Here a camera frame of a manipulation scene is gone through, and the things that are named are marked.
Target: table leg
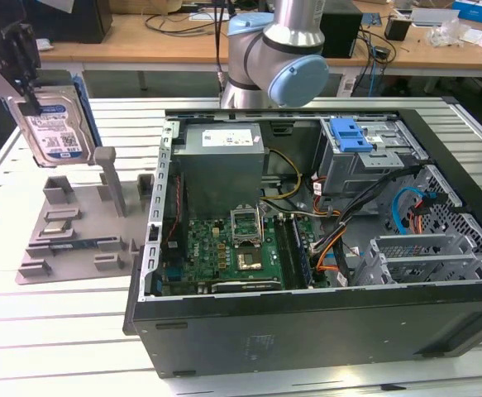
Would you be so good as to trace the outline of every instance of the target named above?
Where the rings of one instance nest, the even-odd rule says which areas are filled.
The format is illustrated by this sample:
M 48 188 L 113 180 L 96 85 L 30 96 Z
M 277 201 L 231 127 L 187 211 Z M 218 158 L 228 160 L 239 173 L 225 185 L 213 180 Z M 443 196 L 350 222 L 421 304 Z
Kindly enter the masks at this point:
M 359 72 L 354 69 L 344 69 L 336 94 L 337 97 L 349 98 L 352 95 L 358 74 Z
M 439 81 L 438 77 L 428 77 L 426 85 L 424 86 L 425 93 L 432 93 L 435 89 L 437 82 Z
M 138 71 L 137 73 L 138 81 L 140 82 L 140 90 L 146 91 L 147 89 L 149 89 L 149 87 L 147 87 L 147 82 L 145 80 L 145 72 Z

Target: metal table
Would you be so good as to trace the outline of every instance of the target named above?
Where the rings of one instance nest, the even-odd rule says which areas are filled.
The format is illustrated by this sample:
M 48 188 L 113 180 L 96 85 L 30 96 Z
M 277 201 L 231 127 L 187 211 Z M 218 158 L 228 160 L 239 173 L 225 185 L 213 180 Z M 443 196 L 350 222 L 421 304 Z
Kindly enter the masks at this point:
M 215 108 L 217 100 L 96 99 L 92 106 L 104 144 L 117 148 L 121 179 L 132 180 L 155 168 L 165 109 Z M 458 105 L 438 98 L 329 98 L 309 106 L 415 108 L 482 186 L 482 126 Z M 45 178 L 66 174 L 73 184 L 89 184 L 100 170 L 37 169 L 18 130 L 0 151 L 0 395 L 482 396 L 482 344 L 456 359 L 160 380 L 140 340 L 121 331 L 129 277 L 14 281 Z

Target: black speaker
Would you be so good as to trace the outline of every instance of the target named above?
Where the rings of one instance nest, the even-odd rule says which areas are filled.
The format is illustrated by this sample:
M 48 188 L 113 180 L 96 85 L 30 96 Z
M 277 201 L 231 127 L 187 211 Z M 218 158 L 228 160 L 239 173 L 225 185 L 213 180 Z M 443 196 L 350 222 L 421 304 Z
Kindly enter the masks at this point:
M 404 41 L 406 33 L 408 33 L 409 26 L 412 21 L 408 19 L 394 19 L 390 18 L 384 31 L 384 36 L 388 40 Z
M 108 0 L 76 0 L 71 13 L 38 0 L 23 0 L 23 4 L 37 39 L 97 44 L 112 24 Z
M 362 23 L 362 11 L 351 0 L 327 0 L 320 29 L 325 36 L 325 58 L 351 58 Z

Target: floor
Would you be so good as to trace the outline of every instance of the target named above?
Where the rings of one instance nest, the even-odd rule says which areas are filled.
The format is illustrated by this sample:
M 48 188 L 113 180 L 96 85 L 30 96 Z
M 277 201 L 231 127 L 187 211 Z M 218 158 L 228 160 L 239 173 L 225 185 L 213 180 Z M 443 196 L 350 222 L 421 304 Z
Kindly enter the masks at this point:
M 60 72 L 44 72 L 45 77 L 57 76 Z M 139 98 L 171 97 L 196 98 L 217 96 L 217 81 L 214 73 L 148 72 L 146 82 L 149 88 L 140 90 L 136 72 L 87 72 L 85 78 L 93 98 Z M 395 78 L 385 77 L 375 92 L 389 96 L 425 96 L 425 78 L 413 78 L 395 82 Z M 397 89 L 385 88 L 396 83 Z M 339 76 L 332 76 L 321 96 L 336 95 Z M 370 81 L 366 77 L 356 90 L 356 96 L 367 96 Z M 479 79 L 440 79 L 432 96 L 455 97 L 482 124 L 482 80 Z M 0 148 L 14 129 L 15 124 L 0 100 Z

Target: hard drive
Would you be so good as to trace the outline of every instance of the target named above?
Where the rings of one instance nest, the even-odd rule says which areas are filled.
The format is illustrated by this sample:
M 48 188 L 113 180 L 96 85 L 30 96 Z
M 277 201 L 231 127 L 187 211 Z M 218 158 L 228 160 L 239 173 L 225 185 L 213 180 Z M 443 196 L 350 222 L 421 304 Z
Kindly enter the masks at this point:
M 101 145 L 82 80 L 70 85 L 36 88 L 40 116 L 22 114 L 24 98 L 10 97 L 7 105 L 40 167 L 95 164 L 93 152 Z

